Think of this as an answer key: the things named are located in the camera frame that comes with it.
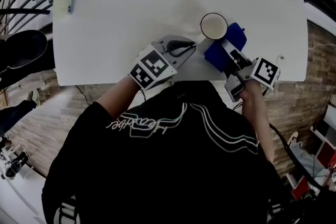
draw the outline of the sticker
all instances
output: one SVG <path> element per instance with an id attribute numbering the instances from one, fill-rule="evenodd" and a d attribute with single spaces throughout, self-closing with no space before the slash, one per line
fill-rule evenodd
<path id="1" fill-rule="evenodd" d="M 162 74 L 164 70 L 167 69 L 168 64 L 162 58 L 162 56 L 157 53 L 155 50 L 150 52 L 144 58 L 141 59 L 141 62 L 153 73 L 154 76 L 158 77 Z"/>
<path id="2" fill-rule="evenodd" d="M 262 58 L 254 76 L 267 84 L 271 84 L 277 71 L 277 66 Z"/>
<path id="3" fill-rule="evenodd" d="M 143 88 L 146 88 L 149 84 L 153 82 L 153 79 L 144 71 L 139 64 L 136 64 L 130 75 L 139 83 Z"/>

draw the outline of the wooden floor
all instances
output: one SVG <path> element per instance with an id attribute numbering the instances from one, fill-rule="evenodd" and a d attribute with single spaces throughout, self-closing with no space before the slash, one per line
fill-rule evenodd
<path id="1" fill-rule="evenodd" d="M 317 43 L 335 44 L 335 37 L 321 30 L 319 27 L 308 24 L 309 44 L 307 49 Z M 333 87 L 336 79 L 336 48 L 332 46 L 317 46 L 308 51 L 307 77 L 305 82 L 279 83 L 273 92 L 265 96 L 270 122 L 284 134 L 286 138 L 298 130 L 299 138 L 309 146 L 316 140 L 308 131 L 315 118 L 325 111 L 326 97 L 336 93 Z M 87 107 L 84 96 L 76 87 L 60 87 L 56 73 L 53 70 L 32 74 L 22 80 L 20 84 L 46 81 L 40 89 L 42 105 L 34 109 L 21 119 L 7 135 L 14 145 L 21 144 L 29 153 L 29 164 L 42 175 L 46 176 L 53 159 L 63 145 L 65 138 L 78 116 Z M 223 82 L 214 82 L 220 96 L 228 106 L 233 107 L 224 89 Z M 96 100 L 111 84 L 80 86 L 87 96 L 88 102 Z M 150 98 L 160 92 L 163 87 L 157 87 L 146 93 Z M 11 100 L 10 105 L 16 105 L 19 99 Z M 132 106 L 143 102 L 143 96 L 137 94 Z M 276 141 L 275 167 L 283 176 L 293 169 L 279 138 Z"/>

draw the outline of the blue sponge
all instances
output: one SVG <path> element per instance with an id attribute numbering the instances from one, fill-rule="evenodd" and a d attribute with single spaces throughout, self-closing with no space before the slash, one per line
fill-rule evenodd
<path id="1" fill-rule="evenodd" d="M 227 32 L 223 39 L 216 40 L 212 43 L 212 45 L 205 51 L 204 58 L 217 68 L 219 72 L 223 72 L 226 65 L 232 61 L 222 46 L 224 39 L 227 39 L 239 51 L 243 49 L 247 41 L 244 29 L 241 29 L 237 23 L 233 23 L 227 28 Z"/>

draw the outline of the white table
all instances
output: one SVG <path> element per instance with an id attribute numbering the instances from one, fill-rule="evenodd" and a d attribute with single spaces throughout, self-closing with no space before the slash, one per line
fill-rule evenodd
<path id="1" fill-rule="evenodd" d="M 306 76 L 308 32 L 303 0 L 74 0 L 73 14 L 56 19 L 54 53 L 60 85 L 118 82 L 152 41 L 177 34 L 196 38 L 199 22 L 219 12 L 245 28 L 251 60 L 285 60 L 280 80 Z M 197 51 L 174 80 L 225 80 Z"/>

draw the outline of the cable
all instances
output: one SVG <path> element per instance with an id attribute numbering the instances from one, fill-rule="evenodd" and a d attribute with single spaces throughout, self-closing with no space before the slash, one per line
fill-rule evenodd
<path id="1" fill-rule="evenodd" d="M 7 87 L 3 92 L 0 92 L 0 95 L 1 95 L 1 94 L 4 94 L 4 93 L 7 91 L 8 88 L 9 88 L 9 87 Z"/>
<path id="2" fill-rule="evenodd" d="M 84 98 L 85 98 L 85 101 L 86 101 L 86 104 L 90 105 L 89 102 L 88 102 L 88 99 L 86 98 L 86 95 L 82 92 L 82 90 L 76 85 L 76 88 L 80 91 L 81 94 L 83 94 Z"/>
<path id="3" fill-rule="evenodd" d="M 263 95 L 262 96 L 265 96 L 265 94 L 267 93 L 267 91 L 268 91 L 268 88 L 266 88 L 266 90 L 265 91 L 263 91 Z"/>
<path id="4" fill-rule="evenodd" d="M 321 43 L 317 43 L 314 47 L 312 47 L 312 48 L 308 48 L 309 50 L 314 50 L 315 49 L 315 47 L 316 46 L 318 46 L 318 45 L 321 45 L 321 46 L 326 46 L 326 45 L 330 45 L 330 46 L 335 46 L 336 47 L 336 45 L 335 44 L 321 44 Z"/>
<path id="5" fill-rule="evenodd" d="M 145 99 L 145 102 L 146 102 L 146 95 L 145 95 L 145 93 L 143 92 L 143 90 L 141 88 L 140 88 L 140 91 L 141 91 L 141 93 L 143 95 L 143 98 Z"/>
<path id="6" fill-rule="evenodd" d="M 303 175 L 305 176 L 305 178 L 307 179 L 307 181 L 314 186 L 315 188 L 323 191 L 325 190 L 324 187 L 322 187 L 320 184 L 318 184 L 315 179 L 307 172 L 307 170 L 304 168 L 304 166 L 299 162 L 299 160 L 295 157 L 294 153 L 292 152 L 292 150 L 289 148 L 287 141 L 285 140 L 285 138 L 280 134 L 280 132 L 278 131 L 278 129 L 276 129 L 272 124 L 269 124 L 269 126 L 275 131 L 275 133 L 279 136 L 282 144 L 284 145 L 284 148 L 288 154 L 288 156 L 291 158 L 291 160 L 293 161 L 293 163 L 301 169 Z"/>
<path id="7" fill-rule="evenodd" d="M 236 109 L 240 108 L 242 105 L 243 105 L 243 102 L 240 102 L 232 110 L 236 110 Z"/>

